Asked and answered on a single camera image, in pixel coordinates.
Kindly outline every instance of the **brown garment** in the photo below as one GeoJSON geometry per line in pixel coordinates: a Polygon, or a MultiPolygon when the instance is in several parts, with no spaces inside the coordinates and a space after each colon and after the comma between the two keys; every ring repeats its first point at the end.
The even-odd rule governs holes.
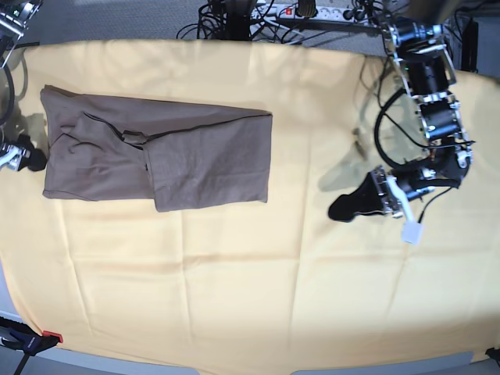
{"type": "Polygon", "coordinates": [[[154,198],[160,212],[267,202],[272,115],[46,87],[44,196],[154,198]]]}

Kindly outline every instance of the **fabric fold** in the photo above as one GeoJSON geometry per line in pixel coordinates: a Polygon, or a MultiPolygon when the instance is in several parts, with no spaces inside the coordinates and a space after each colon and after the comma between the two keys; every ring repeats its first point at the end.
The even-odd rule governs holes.
{"type": "Polygon", "coordinates": [[[158,211],[267,201],[272,115],[46,87],[47,198],[154,198],[158,211]]]}

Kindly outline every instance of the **wire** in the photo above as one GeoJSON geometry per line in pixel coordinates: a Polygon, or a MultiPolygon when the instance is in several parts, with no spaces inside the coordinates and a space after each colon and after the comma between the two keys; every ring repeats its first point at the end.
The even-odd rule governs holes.
{"type": "Polygon", "coordinates": [[[196,23],[196,25],[197,39],[208,39],[213,35],[215,35],[215,38],[218,38],[218,33],[225,28],[223,2],[221,2],[220,0],[212,0],[207,4],[202,5],[198,9],[198,22],[196,23]],[[215,5],[218,5],[220,7],[218,13],[214,9],[215,5]]]}
{"type": "Polygon", "coordinates": [[[321,35],[325,35],[325,34],[328,34],[328,33],[333,33],[335,31],[340,31],[342,29],[345,29],[346,27],[350,27],[350,26],[356,26],[356,25],[359,25],[360,23],[365,23],[366,21],[369,21],[370,19],[366,19],[364,20],[363,22],[358,22],[358,23],[348,23],[346,25],[342,25],[340,27],[337,27],[336,29],[333,29],[333,30],[325,30],[325,31],[321,31],[320,33],[318,34],[315,34],[315,35],[312,35],[310,37],[304,37],[303,39],[301,39],[300,41],[289,41],[287,44],[289,45],[292,45],[294,43],[302,43],[304,41],[310,41],[311,39],[314,39],[314,38],[317,38],[317,37],[320,37],[321,35]]]}
{"type": "Polygon", "coordinates": [[[459,31],[459,35],[460,35],[460,42],[462,43],[462,40],[463,40],[463,33],[462,33],[462,30],[460,30],[460,23],[459,23],[459,19],[457,17],[457,12],[458,10],[455,11],[455,13],[453,14],[453,18],[455,19],[455,27],[456,29],[459,31]]]}
{"type": "Polygon", "coordinates": [[[176,38],[176,39],[179,39],[179,35],[180,35],[180,33],[181,33],[183,30],[186,30],[188,27],[193,27],[193,26],[196,26],[196,27],[197,27],[197,26],[198,26],[198,23],[190,23],[190,24],[188,24],[188,25],[184,26],[182,29],[180,29],[180,30],[177,32],[177,34],[176,34],[175,38],[176,38]]]}
{"type": "Polygon", "coordinates": [[[274,2],[275,2],[275,1],[276,1],[276,0],[271,0],[271,3],[270,3],[270,4],[269,4],[269,6],[267,7],[267,10],[264,12],[264,14],[262,14],[262,13],[260,12],[259,7],[256,7],[257,12],[259,12],[259,15],[260,15],[260,20],[256,20],[256,22],[255,22],[255,23],[259,23],[259,22],[264,21],[264,18],[265,18],[265,17],[269,14],[269,12],[270,12],[271,8],[273,8],[273,5],[274,5],[274,2]]]}
{"type": "MultiPolygon", "coordinates": [[[[377,90],[377,102],[378,102],[378,105],[380,107],[381,112],[383,111],[384,107],[382,106],[382,104],[380,102],[380,93],[382,91],[382,83],[384,82],[386,76],[390,73],[390,71],[389,72],[387,71],[388,63],[389,63],[389,57],[387,57],[385,60],[384,68],[382,69],[382,74],[380,75],[378,90],[377,90]]],[[[411,135],[409,135],[408,132],[405,129],[403,129],[403,127],[401,125],[399,125],[399,123],[394,121],[394,119],[387,114],[387,110],[388,110],[388,108],[384,111],[384,116],[387,117],[399,129],[399,131],[401,131],[415,146],[417,146],[419,148],[422,148],[425,150],[435,150],[435,149],[439,149],[439,148],[452,148],[452,147],[456,147],[456,146],[470,146],[470,145],[473,145],[474,143],[476,143],[475,141],[464,141],[464,142],[460,142],[460,143],[454,142],[454,143],[451,143],[449,145],[422,145],[419,142],[415,141],[413,139],[413,137],[411,135]]]]}
{"type": "MultiPolygon", "coordinates": [[[[269,19],[265,20],[265,23],[266,23],[266,27],[268,27],[273,32],[273,42],[276,42],[277,40],[280,39],[280,36],[278,35],[278,31],[280,31],[280,29],[289,30],[289,27],[280,25],[279,23],[273,22],[272,20],[269,20],[269,19]]],[[[291,32],[294,34],[304,36],[304,34],[301,33],[300,31],[292,30],[291,32]]]]}
{"type": "Polygon", "coordinates": [[[289,34],[290,34],[290,33],[291,33],[291,32],[292,32],[292,31],[293,31],[296,27],[298,27],[299,25],[300,25],[300,23],[295,24],[294,26],[290,27],[290,28],[287,30],[287,32],[286,32],[286,33],[284,33],[284,34],[283,34],[283,36],[282,36],[282,37],[281,37],[281,39],[280,39],[280,42],[281,42],[281,44],[282,44],[282,45],[284,45],[284,44],[285,44],[284,39],[287,37],[287,35],[289,35],[289,34]]]}
{"type": "Polygon", "coordinates": [[[422,220],[423,220],[423,216],[425,215],[425,211],[427,210],[427,208],[429,207],[429,205],[434,202],[436,199],[438,199],[439,197],[445,195],[446,193],[448,193],[450,190],[452,190],[453,187],[449,187],[448,189],[446,189],[445,191],[439,193],[438,195],[435,195],[429,202],[427,202],[427,204],[423,207],[423,210],[422,210],[422,213],[420,214],[420,217],[419,217],[419,223],[421,224],[422,223],[422,220]]]}
{"type": "Polygon", "coordinates": [[[197,29],[198,29],[198,27],[192,27],[191,29],[189,29],[188,31],[186,31],[186,32],[182,35],[182,37],[180,37],[180,39],[184,39],[185,37],[187,37],[187,35],[188,35],[189,33],[191,33],[192,31],[195,31],[195,30],[197,30],[197,29]]]}
{"type": "Polygon", "coordinates": [[[493,3],[497,2],[498,0],[484,0],[480,4],[473,6],[473,7],[468,7],[468,6],[462,6],[456,10],[456,12],[473,12],[474,10],[478,10],[479,8],[482,8],[484,5],[488,3],[493,3]]]}
{"type": "Polygon", "coordinates": [[[447,37],[444,37],[445,43],[446,43],[446,50],[448,51],[448,54],[452,58],[452,61],[455,60],[455,54],[453,53],[452,50],[452,44],[450,43],[450,40],[447,37]]]}
{"type": "Polygon", "coordinates": [[[447,26],[447,27],[446,27],[446,29],[447,29],[450,33],[452,33],[452,35],[456,38],[456,40],[457,40],[457,41],[459,41],[460,43],[462,43],[462,38],[461,38],[459,35],[457,35],[457,33],[456,33],[456,32],[455,32],[455,31],[454,31],[451,27],[448,27],[448,26],[447,26]]]}
{"type": "Polygon", "coordinates": [[[375,127],[373,129],[373,138],[375,140],[375,147],[377,148],[377,151],[380,155],[380,157],[393,169],[395,170],[404,170],[405,165],[404,164],[399,164],[392,160],[382,149],[382,145],[380,144],[380,125],[382,124],[382,119],[384,118],[385,113],[391,106],[403,95],[405,94],[405,89],[400,88],[397,90],[390,98],[387,100],[387,103],[384,104],[382,109],[380,110],[377,121],[375,122],[375,127]]]}

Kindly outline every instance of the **black cable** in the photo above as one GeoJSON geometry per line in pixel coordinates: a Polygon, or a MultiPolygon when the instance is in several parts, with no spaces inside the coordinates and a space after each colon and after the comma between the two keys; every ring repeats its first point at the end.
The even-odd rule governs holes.
{"type": "Polygon", "coordinates": [[[345,29],[346,27],[356,26],[356,25],[359,25],[360,23],[365,23],[366,21],[369,21],[369,20],[370,20],[370,19],[366,19],[366,20],[364,20],[363,22],[358,22],[358,23],[348,23],[348,24],[346,24],[346,25],[342,25],[342,26],[340,26],[340,27],[337,27],[336,29],[333,29],[333,30],[325,30],[325,31],[321,31],[320,33],[315,34],[315,35],[312,35],[312,36],[310,36],[310,37],[304,37],[304,38],[303,38],[303,39],[301,39],[299,42],[300,42],[300,43],[302,43],[302,42],[304,42],[304,41],[309,41],[309,40],[311,40],[311,39],[314,39],[314,38],[320,37],[321,35],[325,35],[325,34],[328,34],[328,33],[333,33],[333,32],[335,32],[335,31],[340,31],[340,30],[342,30],[342,29],[345,29]]]}
{"type": "MultiPolygon", "coordinates": [[[[0,64],[3,64],[3,58],[0,58],[0,64]]],[[[7,84],[9,85],[9,102],[7,103],[7,109],[2,117],[0,117],[0,127],[3,126],[10,116],[14,112],[14,102],[16,100],[16,92],[14,91],[14,80],[13,75],[10,73],[10,69],[7,64],[3,67],[3,71],[5,72],[5,77],[7,78],[7,84]]]]}
{"type": "Polygon", "coordinates": [[[259,22],[264,21],[264,18],[265,18],[265,17],[269,14],[269,12],[270,12],[271,8],[273,8],[273,5],[274,5],[274,2],[275,2],[275,1],[276,1],[276,0],[271,0],[271,3],[269,4],[269,7],[268,7],[268,8],[267,8],[267,10],[264,12],[264,14],[261,14],[261,12],[260,12],[259,8],[257,8],[257,12],[259,12],[259,14],[260,14],[260,20],[257,20],[257,22],[256,22],[256,23],[259,23],[259,22]]]}
{"type": "Polygon", "coordinates": [[[460,181],[453,180],[451,178],[448,179],[431,179],[431,180],[415,180],[410,182],[410,185],[413,189],[419,190],[428,188],[430,186],[434,186],[435,188],[460,188],[460,181]]]}
{"type": "Polygon", "coordinates": [[[179,39],[179,35],[180,35],[180,33],[181,33],[183,30],[186,30],[188,27],[193,27],[193,26],[196,26],[196,27],[197,27],[197,26],[198,26],[198,23],[190,23],[190,24],[188,24],[188,25],[184,26],[182,29],[180,29],[180,30],[177,32],[177,34],[176,34],[175,38],[176,38],[176,39],[179,39]]]}
{"type": "Polygon", "coordinates": [[[184,39],[185,37],[187,37],[187,35],[195,30],[198,29],[198,26],[196,27],[192,27],[191,29],[189,29],[188,31],[186,31],[184,34],[182,34],[182,37],[180,37],[180,39],[184,39]]]}
{"type": "Polygon", "coordinates": [[[287,37],[287,35],[288,35],[288,34],[290,34],[290,33],[291,33],[291,32],[292,32],[292,31],[293,31],[296,27],[298,27],[299,25],[300,25],[299,23],[295,24],[294,26],[290,27],[290,28],[287,30],[287,32],[286,32],[286,33],[284,33],[284,34],[283,34],[283,36],[282,36],[282,37],[281,37],[281,39],[280,39],[280,42],[281,42],[281,44],[282,44],[282,45],[284,45],[284,43],[285,43],[284,39],[287,37]]]}
{"type": "Polygon", "coordinates": [[[473,6],[473,7],[468,7],[468,6],[461,6],[460,8],[458,8],[456,10],[456,12],[473,12],[474,10],[478,10],[479,8],[483,7],[484,5],[488,4],[488,3],[494,3],[494,2],[497,2],[498,0],[484,0],[483,2],[481,2],[480,4],[476,5],[476,6],[473,6]]]}
{"type": "Polygon", "coordinates": [[[387,103],[384,104],[382,109],[380,110],[377,121],[375,122],[375,127],[373,129],[373,137],[375,140],[375,147],[377,148],[377,151],[380,155],[380,157],[393,169],[395,170],[405,170],[405,165],[404,164],[399,164],[392,160],[382,149],[382,145],[380,144],[380,125],[382,124],[382,119],[385,116],[385,113],[391,108],[391,106],[401,98],[405,94],[405,89],[400,88],[397,90],[390,98],[387,100],[387,103]]]}
{"type": "Polygon", "coordinates": [[[422,220],[423,220],[423,216],[425,215],[425,211],[426,209],[429,207],[429,205],[434,202],[436,199],[438,199],[439,197],[445,195],[446,193],[448,193],[450,190],[452,190],[453,187],[449,187],[448,189],[446,189],[445,191],[443,191],[442,193],[439,193],[438,195],[435,195],[429,202],[427,202],[427,204],[423,207],[423,210],[422,210],[422,213],[420,214],[420,217],[419,217],[419,223],[421,224],[422,223],[422,220]]]}
{"type": "MultiPolygon", "coordinates": [[[[378,84],[378,90],[377,90],[377,102],[378,102],[378,105],[380,107],[380,110],[382,110],[382,108],[383,108],[383,106],[380,102],[380,93],[382,91],[382,83],[384,82],[386,76],[390,73],[390,71],[389,72],[387,71],[388,63],[389,63],[389,58],[387,57],[385,60],[385,63],[384,63],[384,68],[382,69],[382,74],[380,75],[380,78],[379,78],[379,84],[378,84]]],[[[387,110],[386,110],[386,112],[384,112],[384,116],[386,116],[394,124],[394,126],[396,126],[399,129],[399,131],[401,131],[416,147],[419,147],[422,149],[435,150],[435,149],[440,149],[440,148],[452,148],[455,146],[470,146],[470,145],[473,145],[474,143],[476,143],[475,141],[464,141],[464,142],[460,142],[460,143],[454,142],[454,143],[446,144],[446,145],[422,145],[419,142],[415,141],[413,139],[413,137],[411,135],[409,135],[405,129],[402,128],[401,125],[399,125],[392,117],[390,117],[387,114],[387,110]]]]}
{"type": "Polygon", "coordinates": [[[447,29],[450,33],[452,33],[452,35],[456,38],[456,40],[457,40],[457,41],[459,41],[460,43],[462,43],[462,38],[461,38],[459,35],[457,35],[457,33],[456,33],[456,32],[455,32],[455,31],[454,31],[451,27],[448,27],[448,26],[447,26],[447,27],[446,27],[446,29],[447,29]]]}
{"type": "Polygon", "coordinates": [[[262,31],[266,28],[266,25],[263,24],[259,27],[259,29],[257,29],[257,31],[255,33],[253,33],[252,35],[250,35],[250,40],[253,41],[253,39],[260,33],[262,33],[262,31]]]}
{"type": "Polygon", "coordinates": [[[453,60],[455,60],[455,55],[453,54],[453,50],[452,50],[452,44],[450,43],[450,40],[445,37],[445,43],[446,43],[446,50],[448,51],[448,54],[450,55],[450,58],[453,60]]]}
{"type": "Polygon", "coordinates": [[[275,27],[275,28],[273,29],[270,25],[266,24],[266,25],[264,26],[264,29],[263,29],[263,30],[262,30],[262,32],[260,33],[263,37],[261,37],[260,39],[255,40],[255,41],[270,41],[270,42],[272,42],[272,43],[275,43],[275,42],[276,42],[276,39],[277,39],[277,38],[279,38],[279,36],[278,36],[278,34],[277,34],[278,30],[279,30],[279,27],[275,27]],[[272,36],[272,37],[269,37],[268,35],[264,34],[264,30],[265,30],[266,28],[268,28],[268,29],[271,31],[271,33],[273,33],[273,36],[272,36]]]}
{"type": "Polygon", "coordinates": [[[459,19],[456,15],[457,12],[458,12],[458,10],[456,10],[455,13],[453,14],[453,18],[455,19],[455,26],[456,26],[457,30],[459,31],[460,41],[462,41],[463,40],[463,32],[462,32],[462,30],[460,30],[459,19]]]}
{"type": "Polygon", "coordinates": [[[40,45],[39,41],[33,41],[31,43],[19,43],[14,47],[14,49],[28,48],[28,47],[38,47],[40,45]]]}
{"type": "Polygon", "coordinates": [[[388,47],[385,45],[385,37],[384,34],[382,34],[382,46],[384,47],[384,53],[387,57],[391,55],[391,53],[388,51],[388,47]]]}
{"type": "Polygon", "coordinates": [[[203,39],[208,39],[209,36],[214,35],[219,31],[222,31],[225,27],[222,2],[220,0],[212,0],[210,2],[207,2],[207,4],[202,5],[198,9],[197,25],[198,25],[196,32],[197,39],[201,39],[202,33],[203,33],[203,39]],[[213,8],[214,5],[218,5],[220,7],[219,14],[215,14],[213,8]]]}

